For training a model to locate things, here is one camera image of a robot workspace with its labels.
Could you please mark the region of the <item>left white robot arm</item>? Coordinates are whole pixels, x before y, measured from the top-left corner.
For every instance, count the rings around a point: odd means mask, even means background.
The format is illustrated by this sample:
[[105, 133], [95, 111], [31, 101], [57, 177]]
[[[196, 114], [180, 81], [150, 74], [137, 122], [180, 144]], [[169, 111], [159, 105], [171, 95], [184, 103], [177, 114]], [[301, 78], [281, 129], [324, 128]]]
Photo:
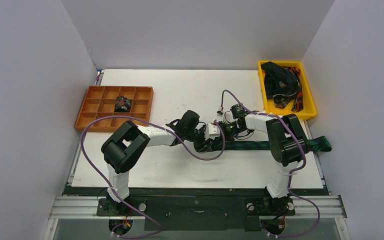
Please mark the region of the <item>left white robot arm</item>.
[[196, 152], [209, 152], [214, 138], [209, 137], [209, 124], [197, 128], [200, 116], [192, 111], [185, 112], [165, 126], [141, 126], [131, 120], [125, 121], [102, 145], [104, 161], [107, 164], [107, 190], [109, 208], [116, 215], [123, 215], [129, 209], [129, 172], [136, 165], [144, 150], [154, 146], [176, 146], [191, 142]]

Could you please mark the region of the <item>green navy striped tie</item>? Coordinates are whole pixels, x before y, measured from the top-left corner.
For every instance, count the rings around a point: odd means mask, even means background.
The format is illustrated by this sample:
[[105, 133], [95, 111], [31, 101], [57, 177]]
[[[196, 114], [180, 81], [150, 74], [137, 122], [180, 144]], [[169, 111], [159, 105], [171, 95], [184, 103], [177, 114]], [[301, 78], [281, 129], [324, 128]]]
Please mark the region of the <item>green navy striped tie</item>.
[[[332, 146], [325, 136], [308, 140], [309, 150], [312, 152], [331, 152]], [[234, 141], [226, 143], [225, 151], [269, 151], [268, 141]]]

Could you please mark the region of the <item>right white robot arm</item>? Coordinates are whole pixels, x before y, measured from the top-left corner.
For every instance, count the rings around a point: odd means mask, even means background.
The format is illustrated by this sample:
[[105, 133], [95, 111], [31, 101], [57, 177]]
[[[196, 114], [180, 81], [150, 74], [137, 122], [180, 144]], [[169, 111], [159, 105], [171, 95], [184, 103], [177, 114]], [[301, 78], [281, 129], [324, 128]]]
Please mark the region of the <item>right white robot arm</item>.
[[215, 130], [206, 134], [211, 139], [211, 148], [227, 150], [243, 132], [267, 134], [268, 149], [276, 162], [277, 173], [265, 187], [268, 196], [262, 199], [263, 209], [274, 214], [282, 207], [280, 198], [290, 194], [292, 176], [306, 165], [306, 154], [310, 151], [309, 140], [300, 120], [295, 114], [278, 116], [265, 112], [248, 111], [237, 104], [231, 108], [232, 121], [219, 121]]

